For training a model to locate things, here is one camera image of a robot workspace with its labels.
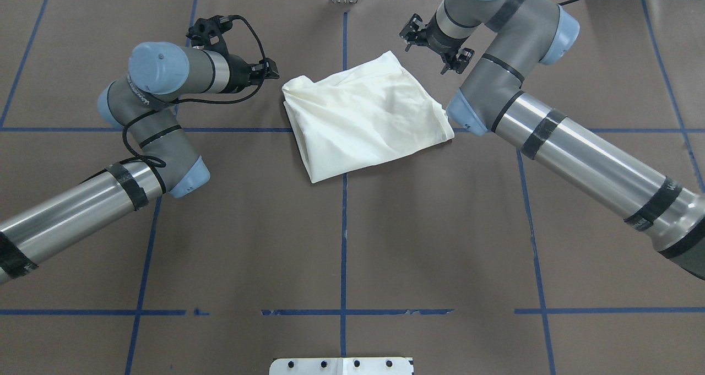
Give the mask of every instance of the silver tube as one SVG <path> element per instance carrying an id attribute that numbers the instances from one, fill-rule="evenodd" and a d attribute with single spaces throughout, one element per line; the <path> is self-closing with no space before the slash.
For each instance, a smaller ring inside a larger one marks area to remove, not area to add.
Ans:
<path id="1" fill-rule="evenodd" d="M 521 94 L 496 133 L 521 148 L 551 111 L 543 102 Z M 666 181 L 665 175 L 567 117 L 549 133 L 534 159 L 622 219 L 640 211 Z M 705 200 L 683 189 L 644 232 L 652 238 L 654 249 L 662 251 L 685 237 L 704 215 Z"/>
<path id="2" fill-rule="evenodd" d="M 161 196 L 159 181 L 146 164 L 129 162 L 124 167 L 150 201 Z M 110 173 L 104 172 L 0 222 L 0 231 L 32 262 L 40 264 L 133 210 L 125 190 Z M 8 280 L 10 276 L 0 270 L 0 284 Z"/>
<path id="3" fill-rule="evenodd" d="M 213 84 L 206 90 L 207 93 L 220 93 L 227 86 L 230 80 L 230 67 L 227 66 L 225 57 L 214 51 L 204 50 L 204 53 L 211 57 L 213 62 Z"/>

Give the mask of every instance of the white mounting plate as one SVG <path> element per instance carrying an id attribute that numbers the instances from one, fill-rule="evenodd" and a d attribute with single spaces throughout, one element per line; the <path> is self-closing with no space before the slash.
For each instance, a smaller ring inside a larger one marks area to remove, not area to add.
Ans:
<path id="1" fill-rule="evenodd" d="M 412 363 L 413 359 L 405 357 L 277 359 L 269 375 L 413 375 Z"/>

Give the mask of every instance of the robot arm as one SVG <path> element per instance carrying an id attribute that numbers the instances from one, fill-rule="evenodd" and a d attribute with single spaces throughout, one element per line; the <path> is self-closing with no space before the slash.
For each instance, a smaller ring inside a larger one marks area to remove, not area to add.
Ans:
<path id="1" fill-rule="evenodd" d="M 541 62 L 571 48 L 579 25 L 548 0 L 444 0 L 428 26 L 414 15 L 400 36 L 441 55 L 462 73 L 460 47 L 479 24 L 497 33 L 448 105 L 479 136 L 492 131 L 557 172 L 652 238 L 654 249 L 705 279 L 705 200 L 521 90 Z"/>
<path id="2" fill-rule="evenodd" d="M 148 205 L 166 192 L 179 198 L 210 179 L 196 148 L 169 109 L 182 94 L 237 93 L 278 79 L 276 64 L 262 53 L 247 64 L 227 52 L 222 33 L 240 16 L 198 19 L 187 36 L 194 46 L 144 43 L 134 48 L 125 77 L 99 96 L 98 109 L 134 155 L 104 172 L 5 222 L 0 222 L 0 284 L 28 274 L 37 265 L 114 220 Z M 216 44 L 211 39 L 218 37 Z M 236 101 L 205 101 L 234 104 Z M 134 151 L 128 131 L 143 151 Z"/>

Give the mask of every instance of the fabric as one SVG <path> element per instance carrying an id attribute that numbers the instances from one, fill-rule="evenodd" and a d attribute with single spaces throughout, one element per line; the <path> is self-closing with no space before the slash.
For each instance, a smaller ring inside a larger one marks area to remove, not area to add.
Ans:
<path id="1" fill-rule="evenodd" d="M 282 91 L 311 182 L 455 137 L 441 104 L 391 51 L 316 83 L 291 79 Z"/>

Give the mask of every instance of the blue grid line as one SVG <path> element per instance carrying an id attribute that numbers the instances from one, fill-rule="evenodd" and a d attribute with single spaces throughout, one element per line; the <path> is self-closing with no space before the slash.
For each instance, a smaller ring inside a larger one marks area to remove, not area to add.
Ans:
<path id="1" fill-rule="evenodd" d="M 185 132 L 209 133 L 290 133 L 290 127 L 184 127 Z"/>
<path id="2" fill-rule="evenodd" d="M 185 316 L 186 310 L 0 309 L 0 316 Z"/>
<path id="3" fill-rule="evenodd" d="M 348 12 L 343 13 L 343 71 L 348 70 Z M 345 335 L 348 318 L 348 174 L 343 174 L 343 208 L 340 232 L 340 357 L 348 354 Z"/>
<path id="4" fill-rule="evenodd" d="M 196 20 L 196 6 L 198 6 L 198 0 L 193 0 L 193 3 L 191 4 L 191 18 L 189 18 L 188 21 L 189 27 L 193 26 L 193 22 Z M 186 38 L 186 44 L 184 47 L 191 47 L 191 39 Z"/>
<path id="5" fill-rule="evenodd" d="M 198 5 L 198 0 L 193 0 L 193 3 L 191 4 L 191 17 L 188 20 L 188 26 L 191 27 L 193 26 L 193 21 L 196 19 L 196 6 Z M 191 47 L 191 39 L 186 38 L 186 43 L 184 44 L 184 47 Z M 174 106 L 174 116 L 178 116 L 178 104 Z"/>
<path id="6" fill-rule="evenodd" d="M 262 310 L 263 316 L 443 316 L 454 309 L 277 309 Z"/>
<path id="7" fill-rule="evenodd" d="M 514 314 L 705 313 L 705 307 L 557 307 L 514 309 Z"/>
<path id="8" fill-rule="evenodd" d="M 690 162 L 693 164 L 693 170 L 695 171 L 695 176 L 698 179 L 698 184 L 700 185 L 700 191 L 705 192 L 705 183 L 703 183 L 702 174 L 700 174 L 700 167 L 698 167 L 698 162 L 695 159 L 695 154 L 693 154 L 693 147 L 690 144 L 690 138 L 685 130 L 685 124 L 683 123 L 683 118 L 680 114 L 680 109 L 678 108 L 678 103 L 675 101 L 675 95 L 673 94 L 673 87 L 670 85 L 670 79 L 668 79 L 668 74 L 665 71 L 665 66 L 663 65 L 663 59 L 660 56 L 659 45 L 657 44 L 657 39 L 654 36 L 654 27 L 652 27 L 652 19 L 649 16 L 649 8 L 647 8 L 647 0 L 642 0 L 642 9 L 644 9 L 644 18 L 647 21 L 647 28 L 649 29 L 649 36 L 652 39 L 652 46 L 654 46 L 654 53 L 657 56 L 657 61 L 659 61 L 659 68 L 663 76 L 663 81 L 665 81 L 665 87 L 668 89 L 668 96 L 670 97 L 670 102 L 673 105 L 673 111 L 675 112 L 675 117 L 678 119 L 678 126 L 683 134 L 683 139 L 685 140 L 685 146 L 688 147 L 688 156 L 690 157 Z"/>
<path id="9" fill-rule="evenodd" d="M 683 133 L 703 134 L 705 129 L 589 129 L 594 133 Z M 291 127 L 184 127 L 185 132 L 194 133 L 291 133 Z M 465 129 L 453 129 L 456 133 L 469 133 Z M 0 132 L 122 132 L 112 127 L 0 127 Z"/>
<path id="10" fill-rule="evenodd" d="M 141 318 L 142 305 L 144 303 L 144 292 L 147 289 L 147 277 L 149 275 L 149 264 L 151 263 L 151 250 L 154 248 L 154 238 L 156 237 L 156 219 L 159 217 L 159 209 L 161 209 L 161 197 L 156 200 L 154 206 L 154 216 L 151 219 L 151 230 L 149 231 L 149 243 L 147 246 L 147 254 L 144 257 L 144 269 L 142 271 L 142 282 L 139 283 L 139 297 L 137 300 L 137 310 L 134 314 L 134 324 L 132 337 L 130 339 L 130 350 L 128 350 L 128 359 L 125 365 L 125 375 L 130 375 L 132 370 L 132 362 L 134 358 L 134 347 L 137 344 L 137 335 L 139 332 L 139 319 Z"/>
<path id="11" fill-rule="evenodd" d="M 348 312 L 348 174 L 343 174 L 343 209 L 340 233 L 340 357 L 347 354 L 345 325 Z"/>
<path id="12" fill-rule="evenodd" d="M 529 202 L 529 189 L 527 188 L 526 173 L 524 172 L 524 161 L 522 154 L 517 149 L 517 161 L 519 162 L 519 176 L 522 180 L 522 192 L 524 194 L 524 210 L 529 219 L 529 229 L 531 230 L 531 246 L 534 250 L 534 272 L 536 273 L 536 286 L 539 290 L 539 305 L 541 307 L 541 320 L 544 323 L 544 339 L 546 340 L 546 352 L 549 356 L 549 370 L 551 375 L 556 375 L 556 363 L 554 362 L 554 348 L 551 344 L 551 330 L 549 329 L 549 316 L 546 314 L 546 297 L 544 296 L 544 282 L 541 279 L 541 265 L 539 264 L 539 249 L 536 247 L 536 234 L 534 233 L 534 219 L 531 213 L 531 203 Z"/>
<path id="13" fill-rule="evenodd" d="M 32 34 L 25 48 L 25 53 L 22 55 L 22 61 L 20 61 L 20 67 L 17 69 L 17 74 L 15 75 L 15 80 L 12 82 L 12 87 L 10 88 L 10 94 L 7 96 L 7 102 L 5 102 L 5 108 L 3 108 L 2 116 L 0 116 L 0 127 L 5 124 L 5 118 L 7 117 L 7 112 L 10 111 L 10 104 L 12 104 L 12 98 L 15 96 L 15 89 L 20 83 L 20 77 L 22 76 L 22 70 L 25 68 L 25 62 L 27 62 L 27 57 L 30 55 L 30 49 L 35 41 L 35 36 L 37 36 L 37 31 L 40 28 L 40 22 L 42 21 L 42 16 L 44 15 L 46 9 L 46 3 L 48 0 L 42 2 L 42 8 L 40 8 L 40 14 L 37 16 L 37 21 L 35 21 L 35 27 L 32 29 Z"/>

